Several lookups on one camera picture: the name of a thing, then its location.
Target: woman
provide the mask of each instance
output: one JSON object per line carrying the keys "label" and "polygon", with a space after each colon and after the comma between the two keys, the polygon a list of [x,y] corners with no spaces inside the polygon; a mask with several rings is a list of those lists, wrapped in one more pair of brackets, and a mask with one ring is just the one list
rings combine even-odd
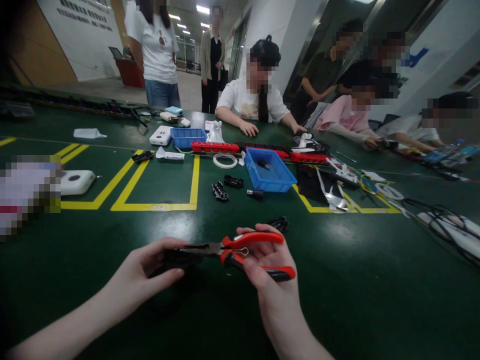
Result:
{"label": "woman", "polygon": [[368,150],[378,149],[380,136],[369,126],[370,106],[377,99],[385,99],[392,84],[375,78],[360,79],[359,83],[352,86],[351,95],[340,96],[322,112],[313,128],[364,144]]}
{"label": "woman", "polygon": [[220,5],[211,7],[210,30],[201,38],[201,112],[215,114],[219,101],[220,69],[225,58],[225,44],[220,37],[224,11]]}
{"label": "woman", "polygon": [[126,5],[128,45],[145,79],[149,105],[180,108],[175,53],[179,51],[166,0],[131,0]]}
{"label": "woman", "polygon": [[278,89],[269,91],[269,77],[272,68],[281,60],[279,47],[268,35],[259,40],[250,49],[246,64],[246,78],[233,80],[221,93],[215,115],[236,127],[247,136],[255,136],[259,129],[242,118],[258,120],[265,123],[280,121],[291,128],[293,133],[306,129],[297,124],[294,117],[284,105]]}

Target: white tape roll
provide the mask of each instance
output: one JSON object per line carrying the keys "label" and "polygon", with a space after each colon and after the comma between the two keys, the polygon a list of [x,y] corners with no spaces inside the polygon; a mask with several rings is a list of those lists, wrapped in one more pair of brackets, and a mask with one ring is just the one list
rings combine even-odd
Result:
{"label": "white tape roll", "polygon": [[[230,165],[225,165],[225,164],[222,164],[218,158],[226,158],[226,159],[232,159],[233,160],[233,163],[231,163]],[[237,158],[235,156],[233,156],[232,154],[227,154],[227,153],[219,153],[219,154],[215,154],[213,156],[213,163],[215,165],[217,165],[219,168],[222,168],[222,169],[233,169],[234,167],[237,166],[237,164],[239,163],[239,161],[237,160]]]}

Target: person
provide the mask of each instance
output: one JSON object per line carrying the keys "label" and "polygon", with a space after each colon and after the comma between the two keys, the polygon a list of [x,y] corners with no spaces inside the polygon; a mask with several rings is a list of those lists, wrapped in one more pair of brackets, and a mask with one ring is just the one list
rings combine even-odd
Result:
{"label": "person", "polygon": [[243,120],[251,119],[261,122],[280,121],[291,128],[294,134],[306,129],[297,124],[285,106],[278,89],[270,89],[269,76],[282,59],[277,44],[268,35],[259,40],[250,49],[246,64],[246,76],[233,80],[225,86],[215,110],[220,119],[239,127],[247,136],[255,136],[259,129]]}
{"label": "person", "polygon": [[343,73],[335,88],[335,100],[342,95],[351,95],[352,85],[357,84],[360,77],[375,76],[398,83],[399,75],[395,72],[395,67],[404,51],[405,33],[388,32],[381,44],[374,47],[371,59],[356,62]]}
{"label": "person", "polygon": [[340,96],[321,113],[313,128],[364,144],[367,150],[378,149],[381,137],[370,129],[370,106],[387,97],[392,84],[375,77],[360,78],[358,82],[352,86],[351,95]]}
{"label": "person", "polygon": [[225,58],[225,44],[220,36],[224,11],[220,5],[211,7],[210,30],[201,38],[201,112],[215,114],[219,101],[219,81]]}
{"label": "person", "polygon": [[333,46],[311,58],[301,74],[301,87],[290,107],[299,124],[304,124],[317,103],[332,92],[342,70],[343,57],[363,28],[364,23],[358,18],[346,22],[338,31]]}
{"label": "person", "polygon": [[[257,224],[257,231],[277,232]],[[254,231],[239,227],[238,235]],[[187,242],[164,237],[133,250],[108,283],[83,305],[30,336],[6,353],[9,360],[75,358],[91,342],[132,314],[142,303],[181,279],[184,271],[170,269],[149,278],[161,266],[167,249]],[[298,275],[290,281],[275,282],[261,266],[297,267],[287,243],[262,244],[243,267],[258,292],[261,319],[276,353],[284,360],[331,360],[332,356],[315,339],[300,306]]]}
{"label": "person", "polygon": [[453,92],[433,99],[420,114],[395,119],[378,128],[376,133],[379,137],[399,142],[399,149],[416,147],[430,153],[444,145],[436,129],[438,122],[466,118],[463,112],[477,107],[478,102],[470,93]]}
{"label": "person", "polygon": [[134,0],[127,2],[125,28],[130,51],[143,72],[147,102],[162,108],[181,108],[175,65],[179,46],[167,0],[137,1],[139,6]]}

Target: small blue box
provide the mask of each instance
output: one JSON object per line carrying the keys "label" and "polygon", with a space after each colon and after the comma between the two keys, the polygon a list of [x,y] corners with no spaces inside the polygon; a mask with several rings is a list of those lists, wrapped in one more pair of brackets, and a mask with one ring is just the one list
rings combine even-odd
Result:
{"label": "small blue box", "polygon": [[193,142],[207,141],[207,134],[202,129],[173,127],[170,134],[173,144],[179,149],[191,149]]}
{"label": "small blue box", "polygon": [[[270,169],[258,165],[259,159],[264,159],[270,165]],[[297,179],[275,151],[247,148],[245,165],[255,190],[286,193],[297,183]]]}
{"label": "small blue box", "polygon": [[165,109],[165,111],[166,111],[167,113],[173,114],[173,115],[178,116],[178,117],[181,117],[181,118],[184,117],[184,111],[183,111],[183,109],[181,109],[181,108],[179,108],[179,107],[170,106],[170,107],[167,107],[167,108]]}

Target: power strip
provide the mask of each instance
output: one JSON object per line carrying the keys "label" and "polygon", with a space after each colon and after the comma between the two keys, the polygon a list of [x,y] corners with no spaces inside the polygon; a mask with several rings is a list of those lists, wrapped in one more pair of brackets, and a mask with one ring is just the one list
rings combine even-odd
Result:
{"label": "power strip", "polygon": [[170,134],[171,126],[160,126],[152,136],[150,136],[150,144],[158,146],[167,146],[172,138]]}
{"label": "power strip", "polygon": [[[480,239],[456,227],[463,226],[462,222],[457,216],[442,216],[436,221],[432,221],[434,219],[434,215],[431,212],[422,212],[417,216],[424,223],[431,224],[431,227],[436,231],[439,236],[449,240],[447,234],[445,234],[445,231],[439,226],[436,221],[440,222],[441,225],[445,228],[445,230],[451,235],[451,237],[461,248],[465,249],[470,254],[480,259]],[[461,219],[465,222],[465,226],[470,232],[480,237],[480,226],[478,226],[473,221],[470,221],[466,217],[462,216]]]}

